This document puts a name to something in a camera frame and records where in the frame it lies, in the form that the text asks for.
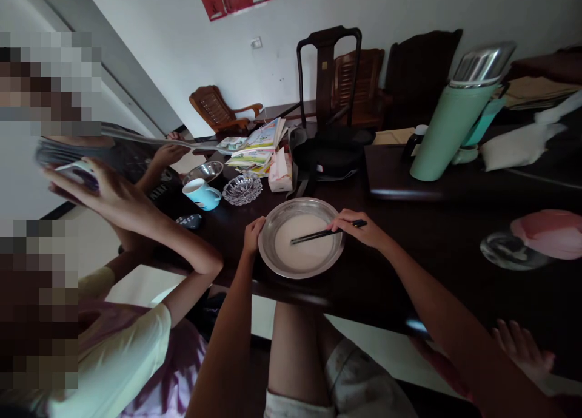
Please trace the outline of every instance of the chair backrest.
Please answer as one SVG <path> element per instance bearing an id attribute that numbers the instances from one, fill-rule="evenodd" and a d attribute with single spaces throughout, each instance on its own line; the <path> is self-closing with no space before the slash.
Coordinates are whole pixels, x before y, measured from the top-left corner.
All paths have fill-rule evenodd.
<path id="1" fill-rule="evenodd" d="M 416 35 L 392 45 L 386 68 L 384 90 L 395 102 L 427 92 L 440 93 L 447 84 L 450 64 L 463 30 Z"/>
<path id="2" fill-rule="evenodd" d="M 301 48 L 313 45 L 317 49 L 317 85 L 315 97 L 315 112 L 318 129 L 323 128 L 332 114 L 332 85 L 335 69 L 333 68 L 333 49 L 335 44 L 344 37 L 356 38 L 355 65 L 353 67 L 352 88 L 348 99 L 347 125 L 352 125 L 353 99 L 356 90 L 356 76 L 362 46 L 362 33 L 358 28 L 347 29 L 343 26 L 311 33 L 307 39 L 297 44 L 297 63 L 299 67 L 299 98 L 301 121 L 305 125 L 305 109 L 303 107 L 303 67 L 301 65 Z"/>
<path id="3" fill-rule="evenodd" d="M 203 86 L 190 95 L 190 103 L 210 127 L 224 124 L 236 118 L 224 102 L 217 86 Z"/>
<path id="4" fill-rule="evenodd" d="M 378 78 L 384 61 L 384 50 L 369 49 L 360 52 L 356 91 L 353 103 L 367 104 L 374 99 L 378 91 Z M 332 108 L 341 109 L 347 105 L 352 91 L 353 69 L 356 64 L 356 51 L 352 51 L 335 60 L 335 77 L 333 80 Z"/>

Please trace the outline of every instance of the small metal bowl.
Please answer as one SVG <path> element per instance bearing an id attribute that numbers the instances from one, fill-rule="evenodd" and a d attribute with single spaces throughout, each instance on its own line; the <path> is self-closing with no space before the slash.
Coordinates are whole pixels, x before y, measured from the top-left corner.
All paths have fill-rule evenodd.
<path id="1" fill-rule="evenodd" d="M 345 236 L 342 232 L 333 236 L 326 236 L 333 238 L 333 247 L 327 258 L 320 265 L 312 269 L 293 269 L 285 265 L 277 256 L 275 235 L 283 223 L 294 216 L 304 214 L 315 215 L 329 224 L 338 215 L 338 211 L 325 201 L 317 198 L 295 198 L 274 208 L 267 215 L 263 230 L 259 234 L 259 252 L 265 264 L 273 272 L 295 280 L 314 277 L 331 268 L 339 259 L 345 244 Z"/>
<path id="2" fill-rule="evenodd" d="M 200 166 L 196 166 L 192 169 L 189 173 L 186 174 L 184 179 L 182 180 L 183 185 L 188 184 L 192 180 L 197 178 L 203 178 L 206 180 L 206 183 L 213 181 L 219 175 L 222 174 L 222 170 L 224 169 L 224 165 L 222 162 L 216 161 L 209 161 L 206 163 L 202 163 Z"/>

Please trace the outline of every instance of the bottle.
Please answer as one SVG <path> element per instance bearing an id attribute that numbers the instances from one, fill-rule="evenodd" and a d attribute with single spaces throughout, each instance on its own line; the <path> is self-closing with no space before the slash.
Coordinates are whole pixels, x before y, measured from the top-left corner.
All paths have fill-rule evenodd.
<path id="1" fill-rule="evenodd" d="M 463 56 L 441 94 L 423 146 L 410 168 L 411 176 L 421 181 L 442 176 L 497 88 L 514 50 L 514 42 L 500 42 Z"/>
<path id="2" fill-rule="evenodd" d="M 429 126 L 423 124 L 416 126 L 414 133 L 412 136 L 410 136 L 408 142 L 404 146 L 400 161 L 411 161 L 412 158 L 418 153 L 418 149 L 420 148 L 420 144 L 423 142 L 424 134 L 426 133 L 426 129 L 428 127 Z"/>

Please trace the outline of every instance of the blue mug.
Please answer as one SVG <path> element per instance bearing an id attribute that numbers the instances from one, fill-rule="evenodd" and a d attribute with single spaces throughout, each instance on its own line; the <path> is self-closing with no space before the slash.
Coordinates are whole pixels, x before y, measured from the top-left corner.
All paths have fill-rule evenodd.
<path id="1" fill-rule="evenodd" d="M 202 210 L 212 210 L 216 208 L 222 195 L 214 187 L 210 187 L 206 180 L 197 178 L 188 182 L 183 188 L 182 193 L 190 198 Z"/>

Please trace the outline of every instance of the tissue box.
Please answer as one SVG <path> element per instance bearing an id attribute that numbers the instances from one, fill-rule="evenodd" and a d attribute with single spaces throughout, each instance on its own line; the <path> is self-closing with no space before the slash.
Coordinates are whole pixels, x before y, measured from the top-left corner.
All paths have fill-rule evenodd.
<path id="1" fill-rule="evenodd" d="M 269 187 L 271 192 L 291 192 L 293 190 L 293 169 L 291 157 L 281 148 L 273 157 L 269 171 Z"/>

